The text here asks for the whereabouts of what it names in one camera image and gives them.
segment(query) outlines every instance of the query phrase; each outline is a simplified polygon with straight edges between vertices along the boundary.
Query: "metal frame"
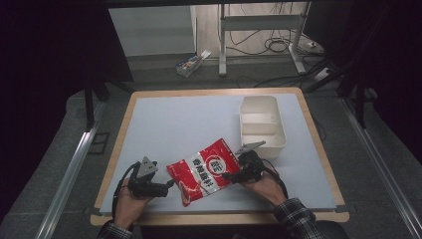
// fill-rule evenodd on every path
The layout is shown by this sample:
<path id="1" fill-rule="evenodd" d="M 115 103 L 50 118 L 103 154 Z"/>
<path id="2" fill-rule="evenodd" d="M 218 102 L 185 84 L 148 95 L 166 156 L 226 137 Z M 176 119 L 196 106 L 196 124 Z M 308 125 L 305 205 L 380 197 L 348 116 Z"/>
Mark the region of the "metal frame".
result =
<path id="1" fill-rule="evenodd" d="M 97 105 L 94 125 L 90 131 L 84 132 L 35 238 L 51 238 L 53 236 L 53 232 L 56 229 L 56 225 L 59 222 L 60 216 L 65 208 L 72 188 L 74 187 L 79 171 L 84 163 L 85 156 L 87 155 L 94 136 L 96 135 L 105 107 L 105 102 L 99 102 Z"/>
<path id="2" fill-rule="evenodd" d="M 289 52 L 295 63 L 299 74 L 306 72 L 304 64 L 298 55 L 298 43 L 301 38 L 301 32 L 304 29 L 307 14 L 311 2 L 299 15 L 271 15 L 271 16 L 225 16 L 224 4 L 221 4 L 220 10 L 220 56 L 219 56 L 219 75 L 227 75 L 227 56 L 226 56 L 226 31 L 252 31 L 252 30 L 297 30 L 292 44 L 289 46 Z"/>
<path id="3" fill-rule="evenodd" d="M 412 234 L 413 238 L 422 238 L 422 224 L 413 206 L 410 204 L 409 199 L 401 190 L 394 176 L 391 174 L 388 166 L 385 164 L 382 155 L 373 143 L 369 133 L 363 128 L 354 117 L 354 109 L 350 100 L 341 99 L 341 102 L 347 112 L 348 118 L 357 133 L 357 136 L 362 141 L 375 170 L 378 172 L 381 181 L 384 183 L 385 188 L 390 194 L 391 200 L 397 207 L 398 212 L 403 218 L 404 223 Z"/>

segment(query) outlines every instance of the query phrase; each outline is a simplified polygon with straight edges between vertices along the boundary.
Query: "metal rail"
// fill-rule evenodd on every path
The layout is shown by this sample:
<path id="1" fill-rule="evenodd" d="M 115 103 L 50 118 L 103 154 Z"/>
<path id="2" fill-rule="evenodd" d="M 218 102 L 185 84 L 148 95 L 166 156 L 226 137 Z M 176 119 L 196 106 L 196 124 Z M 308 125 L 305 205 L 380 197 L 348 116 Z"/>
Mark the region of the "metal rail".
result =
<path id="1" fill-rule="evenodd" d="M 346 99 L 341 99 L 341 102 L 347 111 L 347 115 L 355 131 L 357 132 L 358 137 L 362 140 L 363 146 L 368 152 L 375 170 L 378 172 L 378 175 L 384 183 L 388 193 L 390 194 L 392 201 L 394 202 L 401 217 L 403 218 L 404 223 L 409 229 L 410 234 L 415 239 L 422 238 L 422 225 L 418 214 L 415 212 L 415 209 L 410 204 L 409 199 L 394 179 L 394 176 L 391 174 L 388 166 L 385 164 L 382 155 L 379 153 L 378 149 L 373 143 L 369 133 L 366 129 L 360 126 L 354 117 L 354 109 L 351 105 L 351 102 Z"/>
<path id="2" fill-rule="evenodd" d="M 97 128 L 100 124 L 100 119 L 103 115 L 103 111 L 106 107 L 106 103 L 99 102 L 95 111 L 95 123 L 93 128 L 84 132 L 81 141 L 75 151 L 74 156 L 68 166 L 68 169 L 63 176 L 62 182 L 60 183 L 59 189 L 54 196 L 52 203 L 41 223 L 35 238 L 51 238 L 56 225 L 62 215 L 63 209 L 68 201 L 69 195 L 71 194 L 72 188 L 74 187 L 75 181 L 78 177 L 79 171 L 84 163 L 84 159 L 91 146 L 91 142 L 96 135 Z"/>

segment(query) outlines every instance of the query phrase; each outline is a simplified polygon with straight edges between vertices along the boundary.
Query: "black cable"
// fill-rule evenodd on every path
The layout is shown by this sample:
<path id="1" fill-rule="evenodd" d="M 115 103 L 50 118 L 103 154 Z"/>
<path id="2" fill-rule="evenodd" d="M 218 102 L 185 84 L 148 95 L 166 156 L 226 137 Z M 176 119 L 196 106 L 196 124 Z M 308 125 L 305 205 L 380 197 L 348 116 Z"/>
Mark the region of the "black cable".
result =
<path id="1" fill-rule="evenodd" d="M 326 140 L 326 131 L 325 131 L 325 127 L 323 127 L 322 123 L 320 123 L 313 114 L 311 114 L 311 117 L 313 118 L 314 124 L 316 125 L 316 131 L 317 134 L 319 135 L 319 139 L 324 141 Z"/>
<path id="2" fill-rule="evenodd" d="M 285 183 L 282 181 L 282 179 L 280 178 L 279 173 L 276 171 L 276 169 L 274 168 L 273 164 L 270 163 L 268 160 L 266 159 L 262 159 L 264 161 L 266 161 L 267 163 L 270 164 L 270 166 L 273 168 L 273 170 L 271 170 L 270 168 L 264 166 L 264 170 L 268 173 L 270 173 L 270 175 L 273 176 L 274 179 L 276 179 L 276 181 L 279 183 L 279 185 L 282 187 L 283 190 L 283 194 L 285 194 L 285 197 L 287 199 L 289 199 L 289 193 L 288 193 L 288 188 L 286 187 Z"/>
<path id="3" fill-rule="evenodd" d="M 114 191 L 114 195 L 112 196 L 112 210 L 111 210 L 111 215 L 112 218 L 114 218 L 115 216 L 115 208 L 117 207 L 117 202 L 118 202 L 118 195 L 120 194 L 120 189 L 123 186 L 123 182 L 126 179 L 127 174 L 134 169 L 136 166 L 136 163 L 134 163 L 132 166 L 130 166 L 127 171 L 124 173 L 123 177 L 121 178 L 121 180 L 118 182 L 117 188 Z"/>
<path id="4" fill-rule="evenodd" d="M 257 33 L 259 33 L 259 32 L 261 32 L 261 30 L 257 30 L 257 31 L 255 31 L 254 33 L 252 33 L 251 35 L 249 35 L 248 37 L 246 37 L 245 39 L 243 39 L 242 41 L 240 41 L 240 42 L 238 42 L 238 43 L 235 43 L 235 41 L 233 40 L 232 31 L 230 31 L 230 39 L 232 40 L 232 43 L 233 43 L 235 46 L 237 46 L 237 45 L 239 45 L 239 44 L 244 43 L 246 40 L 248 40 L 249 38 L 251 38 L 252 36 L 254 36 L 255 34 L 257 34 Z"/>

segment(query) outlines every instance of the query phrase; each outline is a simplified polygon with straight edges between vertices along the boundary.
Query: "wire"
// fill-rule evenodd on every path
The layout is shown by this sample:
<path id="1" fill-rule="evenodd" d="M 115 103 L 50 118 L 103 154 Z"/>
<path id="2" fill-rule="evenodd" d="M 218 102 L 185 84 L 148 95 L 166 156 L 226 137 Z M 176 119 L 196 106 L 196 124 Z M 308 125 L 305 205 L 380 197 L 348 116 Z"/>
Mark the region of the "wire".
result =
<path id="1" fill-rule="evenodd" d="M 323 127 L 322 123 L 320 123 L 313 114 L 311 114 L 311 117 L 314 120 L 314 124 L 316 125 L 316 131 L 317 134 L 319 135 L 319 139 L 324 141 L 326 140 L 326 131 L 325 131 L 325 127 Z"/>

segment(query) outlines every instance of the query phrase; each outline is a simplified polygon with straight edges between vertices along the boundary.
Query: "gray floor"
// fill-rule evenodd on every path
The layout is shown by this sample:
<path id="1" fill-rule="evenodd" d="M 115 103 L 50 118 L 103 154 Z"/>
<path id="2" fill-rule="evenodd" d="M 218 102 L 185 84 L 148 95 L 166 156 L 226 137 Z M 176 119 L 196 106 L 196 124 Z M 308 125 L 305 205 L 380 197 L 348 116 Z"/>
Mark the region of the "gray floor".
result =
<path id="1" fill-rule="evenodd" d="M 142 61 L 144 59 L 129 59 L 134 83 L 128 85 L 139 91 L 252 88 L 257 84 L 255 81 L 297 75 L 288 57 L 231 59 L 226 78 L 218 77 L 217 62 L 214 60 L 207 61 L 187 79 L 175 74 L 171 58 L 149 59 L 153 67 L 148 67 Z M 261 87 L 298 87 L 301 82 L 298 78 L 294 80 L 274 80 Z M 311 83 L 304 81 L 303 86 Z M 318 122 L 323 146 L 350 212 L 349 221 L 341 225 L 350 238 L 412 238 L 335 94 L 336 85 L 337 82 L 334 82 L 306 94 L 306 99 Z M 104 136 L 102 133 L 109 135 L 107 144 L 91 147 L 53 238 L 95 238 L 100 230 L 90 224 L 90 214 L 130 97 L 113 85 L 107 87 L 111 97 L 106 103 L 98 129 L 99 137 Z M 39 168 L 5 217 L 0 227 L 0 238 L 34 238 L 36 235 L 84 132 L 84 107 L 82 93 L 69 98 L 62 126 Z M 371 104 L 365 106 L 365 121 L 392 174 L 421 215 L 422 190 L 419 185 L 422 182 L 422 166 L 378 117 Z M 188 238 L 197 238 L 201 235 L 200 231 L 209 228 L 181 229 L 191 231 Z M 175 228 L 144 230 L 146 238 L 179 238 L 184 235 L 181 232 L 178 234 Z"/>

